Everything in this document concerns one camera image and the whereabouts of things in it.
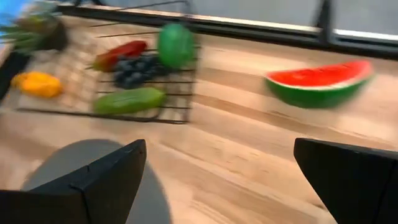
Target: red pepper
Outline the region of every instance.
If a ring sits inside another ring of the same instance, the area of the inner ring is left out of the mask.
[[[102,72],[112,72],[118,62],[118,57],[124,55],[127,57],[138,57],[147,48],[147,43],[142,40],[135,40],[112,49],[105,54],[98,55],[95,58],[93,68]]]

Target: yellow pepper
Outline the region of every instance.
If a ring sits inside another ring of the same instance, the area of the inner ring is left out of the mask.
[[[44,98],[58,96],[62,92],[62,84],[58,78],[42,72],[28,72],[15,76],[11,85],[21,92]]]

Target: green watermelon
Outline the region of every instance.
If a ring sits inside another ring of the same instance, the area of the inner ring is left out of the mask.
[[[372,76],[368,61],[270,72],[266,84],[280,100],[301,108],[331,108],[351,98]]]
[[[93,111],[99,114],[126,114],[159,107],[165,100],[164,92],[144,87],[104,95],[94,101]]]
[[[170,68],[181,68],[195,58],[193,34],[181,24],[167,24],[157,39],[160,61]]]

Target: watermelon slice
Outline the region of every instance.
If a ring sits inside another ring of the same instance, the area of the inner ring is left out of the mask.
[[[331,108],[355,95],[371,76],[371,64],[357,60],[314,69],[270,72],[266,83],[273,94],[290,105]]]

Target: toy fruit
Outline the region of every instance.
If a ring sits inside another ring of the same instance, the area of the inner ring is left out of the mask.
[[[329,108],[358,92],[372,76],[368,61],[295,71],[270,72],[266,84],[282,101],[302,108]]]
[[[114,70],[114,84],[123,89],[137,88],[148,80],[168,74],[155,54],[120,58]]]
[[[165,93],[155,88],[123,90],[98,98],[93,105],[95,113],[125,114],[156,108],[165,100]]]
[[[55,97],[62,92],[60,80],[42,72],[19,74],[11,80],[11,84],[23,93],[44,98]]]
[[[147,43],[135,40],[116,47],[105,54],[98,55],[93,63],[93,69],[101,72],[112,72],[120,56],[138,57],[147,48]]]
[[[167,24],[159,34],[160,61],[170,68],[181,68],[195,57],[193,34],[180,24]]]
[[[65,27],[55,12],[55,2],[34,1],[21,17],[0,26],[3,42],[12,43],[14,50],[31,54],[36,50],[63,50],[67,44]]]

